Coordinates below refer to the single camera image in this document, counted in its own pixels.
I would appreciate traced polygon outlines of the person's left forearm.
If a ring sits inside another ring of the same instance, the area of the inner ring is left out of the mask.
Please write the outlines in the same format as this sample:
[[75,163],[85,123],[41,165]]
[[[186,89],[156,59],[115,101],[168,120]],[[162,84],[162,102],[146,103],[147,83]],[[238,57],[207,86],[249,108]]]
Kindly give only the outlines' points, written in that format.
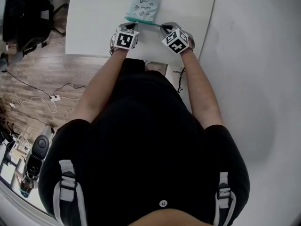
[[128,51],[117,49],[84,90],[70,119],[92,122],[105,108]]

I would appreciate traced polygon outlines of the black office chair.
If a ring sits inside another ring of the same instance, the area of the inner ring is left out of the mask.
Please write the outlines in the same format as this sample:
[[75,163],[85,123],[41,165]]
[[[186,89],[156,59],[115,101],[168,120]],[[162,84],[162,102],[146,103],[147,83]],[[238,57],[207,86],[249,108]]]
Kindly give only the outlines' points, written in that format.
[[61,37],[65,32],[55,28],[54,16],[68,8],[64,3],[57,9],[49,0],[6,0],[3,16],[2,38],[7,44],[16,44],[22,57],[33,52],[37,45],[45,47],[46,39],[53,31]]

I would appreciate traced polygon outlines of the black chair with round headrest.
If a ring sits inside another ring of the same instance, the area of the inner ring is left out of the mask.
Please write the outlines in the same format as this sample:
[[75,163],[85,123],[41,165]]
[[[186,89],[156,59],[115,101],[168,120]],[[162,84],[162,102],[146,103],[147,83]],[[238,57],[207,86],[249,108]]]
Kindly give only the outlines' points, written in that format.
[[39,135],[32,145],[30,153],[28,154],[24,173],[29,180],[37,181],[40,175],[40,170],[43,161],[49,150],[49,139],[45,135]]

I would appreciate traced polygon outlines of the person's black shirt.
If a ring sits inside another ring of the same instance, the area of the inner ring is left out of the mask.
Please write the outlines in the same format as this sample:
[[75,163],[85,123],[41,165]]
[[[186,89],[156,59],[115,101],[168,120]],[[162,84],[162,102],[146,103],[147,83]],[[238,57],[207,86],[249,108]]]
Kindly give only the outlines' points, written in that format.
[[163,209],[231,226],[250,182],[224,126],[203,128],[161,73],[126,59],[99,115],[57,130],[38,191],[48,215],[65,226],[81,226],[78,196],[88,226],[127,226]]

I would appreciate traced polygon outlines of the black equipment stand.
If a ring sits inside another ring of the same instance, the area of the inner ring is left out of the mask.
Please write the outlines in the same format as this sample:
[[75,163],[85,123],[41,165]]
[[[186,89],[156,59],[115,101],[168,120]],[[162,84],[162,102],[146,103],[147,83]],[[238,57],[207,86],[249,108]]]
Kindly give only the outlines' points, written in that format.
[[10,125],[8,121],[0,119],[0,145],[4,145],[10,151],[15,144],[14,138],[19,136],[20,134],[14,131],[14,123]]

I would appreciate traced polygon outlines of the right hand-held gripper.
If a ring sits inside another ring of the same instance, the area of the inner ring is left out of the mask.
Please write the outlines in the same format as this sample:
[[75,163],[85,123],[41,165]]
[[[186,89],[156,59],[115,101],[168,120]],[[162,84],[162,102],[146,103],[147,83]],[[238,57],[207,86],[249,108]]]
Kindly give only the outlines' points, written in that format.
[[182,30],[177,23],[164,23],[160,25],[160,31],[162,35],[166,35],[162,43],[175,54],[180,54],[186,49],[193,51],[195,47],[193,37]]

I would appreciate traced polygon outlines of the person's right forearm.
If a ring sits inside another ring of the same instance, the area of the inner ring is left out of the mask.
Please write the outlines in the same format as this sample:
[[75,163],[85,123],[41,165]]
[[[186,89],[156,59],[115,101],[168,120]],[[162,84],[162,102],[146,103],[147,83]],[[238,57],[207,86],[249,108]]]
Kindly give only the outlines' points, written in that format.
[[214,90],[198,59],[190,49],[181,53],[193,116],[203,128],[223,125],[221,111]]

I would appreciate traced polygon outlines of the light green zip pouch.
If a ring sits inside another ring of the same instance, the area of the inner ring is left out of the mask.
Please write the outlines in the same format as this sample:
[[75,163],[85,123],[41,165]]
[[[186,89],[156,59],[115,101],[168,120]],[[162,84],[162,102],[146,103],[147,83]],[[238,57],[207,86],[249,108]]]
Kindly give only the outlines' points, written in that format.
[[154,19],[158,5],[158,0],[133,0],[125,14],[125,19],[132,22],[155,25]]

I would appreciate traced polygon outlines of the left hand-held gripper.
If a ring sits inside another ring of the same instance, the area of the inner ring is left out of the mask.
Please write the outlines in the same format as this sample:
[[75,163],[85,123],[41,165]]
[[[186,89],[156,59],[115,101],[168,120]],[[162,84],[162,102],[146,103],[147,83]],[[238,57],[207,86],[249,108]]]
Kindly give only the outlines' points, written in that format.
[[123,23],[118,27],[110,40],[110,55],[117,49],[133,49],[137,42],[139,33],[139,23]]

